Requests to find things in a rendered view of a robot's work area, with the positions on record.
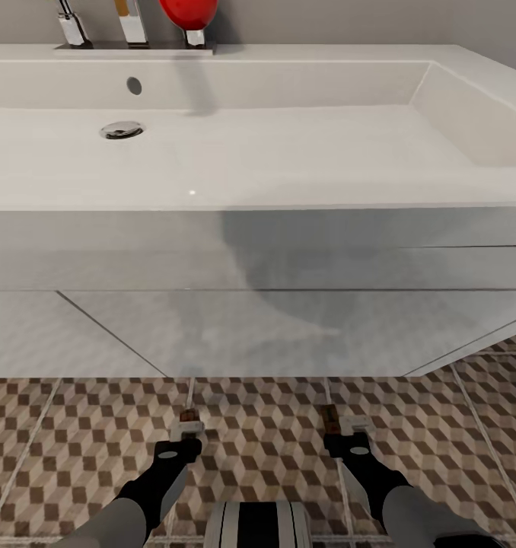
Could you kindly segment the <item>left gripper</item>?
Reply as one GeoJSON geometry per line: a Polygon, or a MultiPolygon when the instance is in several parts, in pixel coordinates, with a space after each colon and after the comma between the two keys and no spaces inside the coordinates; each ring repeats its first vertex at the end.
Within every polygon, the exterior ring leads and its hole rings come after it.
{"type": "Polygon", "coordinates": [[[154,459],[156,459],[156,457],[160,455],[163,450],[168,450],[170,448],[179,448],[183,452],[184,463],[193,464],[197,458],[197,455],[202,453],[202,441],[197,438],[182,440],[179,443],[158,441],[154,448],[154,459]]]}

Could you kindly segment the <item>mousetrap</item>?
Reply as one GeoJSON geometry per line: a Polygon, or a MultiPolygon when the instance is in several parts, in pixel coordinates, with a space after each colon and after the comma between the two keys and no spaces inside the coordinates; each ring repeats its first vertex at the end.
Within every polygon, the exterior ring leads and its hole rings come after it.
{"type": "MultiPolygon", "coordinates": [[[[180,410],[180,421],[196,421],[195,409],[180,410]]],[[[183,440],[189,440],[193,438],[196,438],[196,433],[182,434],[183,440]]]]}
{"type": "Polygon", "coordinates": [[[335,404],[323,405],[320,406],[320,409],[326,433],[328,435],[341,434],[341,426],[335,404]]]}

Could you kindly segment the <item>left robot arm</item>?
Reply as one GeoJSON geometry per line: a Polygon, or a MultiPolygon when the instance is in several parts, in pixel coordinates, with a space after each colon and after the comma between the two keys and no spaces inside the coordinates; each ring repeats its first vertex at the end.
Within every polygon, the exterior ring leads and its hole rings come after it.
{"type": "Polygon", "coordinates": [[[203,421],[172,424],[170,440],[158,441],[154,463],[88,522],[48,548],[144,548],[186,487],[187,464],[202,453],[202,441],[182,434],[205,430],[203,421]]]}

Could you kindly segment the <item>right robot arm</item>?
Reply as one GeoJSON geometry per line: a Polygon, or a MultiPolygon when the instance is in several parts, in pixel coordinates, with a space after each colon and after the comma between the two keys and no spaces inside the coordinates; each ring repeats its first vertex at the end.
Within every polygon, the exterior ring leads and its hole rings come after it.
{"type": "Polygon", "coordinates": [[[368,435],[354,427],[372,424],[368,415],[339,416],[341,434],[325,433],[331,458],[343,458],[343,479],[369,514],[379,520],[396,548],[505,548],[472,521],[449,511],[411,486],[371,453],[368,435]]]}

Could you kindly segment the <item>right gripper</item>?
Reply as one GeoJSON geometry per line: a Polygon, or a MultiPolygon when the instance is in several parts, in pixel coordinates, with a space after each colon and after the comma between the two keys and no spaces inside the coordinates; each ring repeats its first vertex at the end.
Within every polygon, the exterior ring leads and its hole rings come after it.
{"type": "Polygon", "coordinates": [[[325,444],[325,449],[330,451],[331,458],[343,458],[343,446],[346,443],[360,443],[365,448],[371,450],[369,445],[368,435],[365,432],[353,432],[353,435],[344,436],[339,434],[330,434],[325,433],[323,438],[323,443],[325,444]]]}

